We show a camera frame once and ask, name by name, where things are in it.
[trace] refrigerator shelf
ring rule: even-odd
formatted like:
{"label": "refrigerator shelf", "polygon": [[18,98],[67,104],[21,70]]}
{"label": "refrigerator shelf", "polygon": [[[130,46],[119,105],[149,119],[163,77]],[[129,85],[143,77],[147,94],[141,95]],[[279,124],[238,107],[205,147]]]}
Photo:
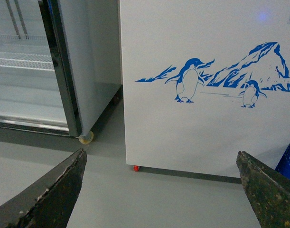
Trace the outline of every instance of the refrigerator shelf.
{"label": "refrigerator shelf", "polygon": [[[28,40],[47,40],[46,36],[36,36],[36,35],[22,35],[21,39]],[[17,35],[0,34],[0,39],[2,40],[21,40]]]}
{"label": "refrigerator shelf", "polygon": [[0,52],[0,67],[54,71],[51,56]]}

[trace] red caster wheel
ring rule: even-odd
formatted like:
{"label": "red caster wheel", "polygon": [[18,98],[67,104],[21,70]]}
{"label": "red caster wheel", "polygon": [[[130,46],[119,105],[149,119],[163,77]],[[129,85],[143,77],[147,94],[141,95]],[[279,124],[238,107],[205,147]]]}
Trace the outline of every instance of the red caster wheel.
{"label": "red caster wheel", "polygon": [[138,171],[140,170],[140,167],[139,167],[138,165],[135,165],[135,166],[133,167],[133,169],[134,169],[135,172],[138,172]]}

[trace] gray floor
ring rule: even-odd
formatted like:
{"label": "gray floor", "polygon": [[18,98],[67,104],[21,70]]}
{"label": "gray floor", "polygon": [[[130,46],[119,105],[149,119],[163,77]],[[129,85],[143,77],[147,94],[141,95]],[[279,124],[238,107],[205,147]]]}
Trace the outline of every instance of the gray floor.
{"label": "gray floor", "polygon": [[[69,228],[259,228],[240,184],[134,172],[125,163],[123,103],[84,146],[88,163]],[[0,129],[0,205],[71,152],[77,139]]]}

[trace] penguin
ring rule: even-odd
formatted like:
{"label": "penguin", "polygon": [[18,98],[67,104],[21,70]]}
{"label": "penguin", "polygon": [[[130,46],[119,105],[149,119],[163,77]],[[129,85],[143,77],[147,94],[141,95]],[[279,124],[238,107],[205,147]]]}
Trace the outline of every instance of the penguin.
{"label": "penguin", "polygon": [[198,76],[198,73],[196,71],[196,67],[201,64],[203,64],[203,62],[200,59],[191,58],[185,63],[178,75],[169,78],[165,82],[165,84],[171,81],[177,82],[177,96],[175,100],[177,100],[178,102],[184,102],[182,101],[182,98],[187,98],[188,103],[193,103],[193,101],[191,101],[191,98],[195,94],[197,84],[200,83],[204,85],[203,79]]}
{"label": "penguin", "polygon": [[259,85],[256,81],[250,80],[246,82],[247,88],[242,91],[239,95],[243,95],[243,108],[253,108],[258,100],[259,96],[262,95],[267,98],[265,93],[260,91]]}

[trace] display refrigerator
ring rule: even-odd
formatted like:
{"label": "display refrigerator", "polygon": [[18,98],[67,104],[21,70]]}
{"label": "display refrigerator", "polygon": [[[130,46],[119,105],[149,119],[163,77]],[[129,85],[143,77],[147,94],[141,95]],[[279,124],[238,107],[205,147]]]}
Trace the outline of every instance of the display refrigerator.
{"label": "display refrigerator", "polygon": [[120,0],[127,163],[239,177],[290,143],[290,0]]}
{"label": "display refrigerator", "polygon": [[120,85],[116,0],[0,0],[0,127],[88,141]]}

